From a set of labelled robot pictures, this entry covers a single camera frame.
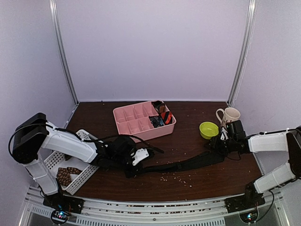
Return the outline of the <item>white perforated plastic basket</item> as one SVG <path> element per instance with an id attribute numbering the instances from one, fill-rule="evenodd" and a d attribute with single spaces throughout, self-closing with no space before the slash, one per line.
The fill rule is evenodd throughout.
<path id="1" fill-rule="evenodd" d="M 87 131 L 80 129 L 76 134 L 49 129 L 45 147 L 53 152 L 44 160 L 49 173 L 57 178 L 62 190 L 74 195 L 98 170 L 91 164 L 96 157 L 95 139 Z"/>

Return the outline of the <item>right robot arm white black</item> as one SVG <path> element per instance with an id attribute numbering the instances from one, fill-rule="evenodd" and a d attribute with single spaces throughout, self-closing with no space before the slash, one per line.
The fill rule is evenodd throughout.
<path id="1" fill-rule="evenodd" d="M 247 135 L 240 120 L 228 122 L 219 129 L 205 145 L 209 150 L 227 157 L 231 152 L 239 155 L 262 152 L 287 152 L 289 159 L 270 173 L 249 183 L 241 204 L 250 208 L 258 202 L 259 196 L 275 187 L 301 178 L 301 128 L 287 128 L 273 132 Z"/>

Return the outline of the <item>black necktie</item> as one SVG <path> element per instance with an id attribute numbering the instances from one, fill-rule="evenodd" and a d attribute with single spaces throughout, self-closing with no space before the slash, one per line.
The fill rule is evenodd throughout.
<path id="1" fill-rule="evenodd" d="M 126 178 L 133 178 L 135 176 L 146 173 L 183 172 L 218 164 L 223 162 L 224 160 L 225 157 L 223 155 L 216 152 L 206 151 L 184 161 L 173 162 L 169 164 L 148 166 L 145 168 L 143 167 L 143 165 L 138 164 L 138 166 L 125 168 L 124 173 Z"/>

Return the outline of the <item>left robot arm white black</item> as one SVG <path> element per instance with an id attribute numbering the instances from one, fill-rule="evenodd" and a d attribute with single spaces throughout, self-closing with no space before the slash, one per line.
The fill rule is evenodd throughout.
<path id="1" fill-rule="evenodd" d="M 60 152 L 96 167 L 115 167 L 129 174 L 135 173 L 142 167 L 141 161 L 149 157 L 148 150 L 137 149 L 131 135 L 115 137 L 116 140 L 110 143 L 102 139 L 83 139 L 77 133 L 56 127 L 45 114 L 37 113 L 16 128 L 8 142 L 8 152 L 25 166 L 45 198 L 57 209 L 63 209 L 68 204 L 67 197 L 62 194 L 58 178 L 42 161 L 40 149 Z"/>

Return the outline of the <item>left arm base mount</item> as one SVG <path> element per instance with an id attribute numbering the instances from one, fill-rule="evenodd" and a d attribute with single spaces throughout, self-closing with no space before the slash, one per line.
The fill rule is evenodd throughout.
<path id="1" fill-rule="evenodd" d="M 46 196 L 43 205 L 66 213 L 80 214 L 83 209 L 84 200 L 69 196 Z"/>

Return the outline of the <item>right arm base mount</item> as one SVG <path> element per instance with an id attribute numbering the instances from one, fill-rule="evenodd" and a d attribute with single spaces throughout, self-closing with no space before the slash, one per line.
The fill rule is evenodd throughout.
<path id="1" fill-rule="evenodd" d="M 265 204 L 262 196 L 249 199 L 246 195 L 233 196 L 224 200 L 228 213 L 252 209 Z"/>

